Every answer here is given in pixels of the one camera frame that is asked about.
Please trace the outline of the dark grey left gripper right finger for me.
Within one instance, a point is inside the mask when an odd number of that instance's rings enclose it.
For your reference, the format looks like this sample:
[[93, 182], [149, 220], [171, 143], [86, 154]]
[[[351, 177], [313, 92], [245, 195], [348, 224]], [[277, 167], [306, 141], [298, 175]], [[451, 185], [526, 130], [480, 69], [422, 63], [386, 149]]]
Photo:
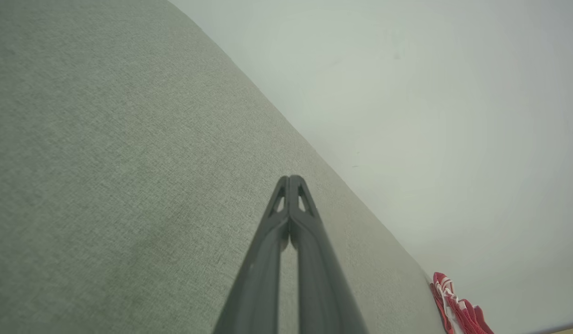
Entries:
[[368, 334], [303, 177], [290, 176], [290, 241], [297, 251], [299, 334]]

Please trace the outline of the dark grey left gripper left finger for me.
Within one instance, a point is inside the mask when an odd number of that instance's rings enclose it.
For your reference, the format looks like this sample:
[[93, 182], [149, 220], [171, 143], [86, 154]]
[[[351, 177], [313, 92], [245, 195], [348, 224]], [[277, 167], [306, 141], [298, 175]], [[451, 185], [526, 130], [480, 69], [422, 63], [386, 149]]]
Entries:
[[213, 334], [278, 334], [281, 253], [289, 243], [288, 177], [259, 222]]

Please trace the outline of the red Bulls jersey white sleeves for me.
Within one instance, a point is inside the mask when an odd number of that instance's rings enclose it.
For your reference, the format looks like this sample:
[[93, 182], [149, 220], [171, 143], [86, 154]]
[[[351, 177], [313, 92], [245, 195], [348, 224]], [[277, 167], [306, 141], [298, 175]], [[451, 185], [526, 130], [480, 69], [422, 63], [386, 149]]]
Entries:
[[463, 313], [454, 293], [452, 280], [436, 271], [433, 273], [430, 288], [447, 334], [466, 334]]

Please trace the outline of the red shorts white stripe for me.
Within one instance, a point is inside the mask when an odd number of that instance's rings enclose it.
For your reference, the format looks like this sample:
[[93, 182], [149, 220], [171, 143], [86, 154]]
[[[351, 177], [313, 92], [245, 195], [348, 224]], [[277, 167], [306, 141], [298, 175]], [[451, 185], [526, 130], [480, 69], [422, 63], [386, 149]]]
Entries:
[[484, 319], [481, 307], [474, 307], [466, 299], [457, 302], [456, 317], [464, 334], [494, 334]]

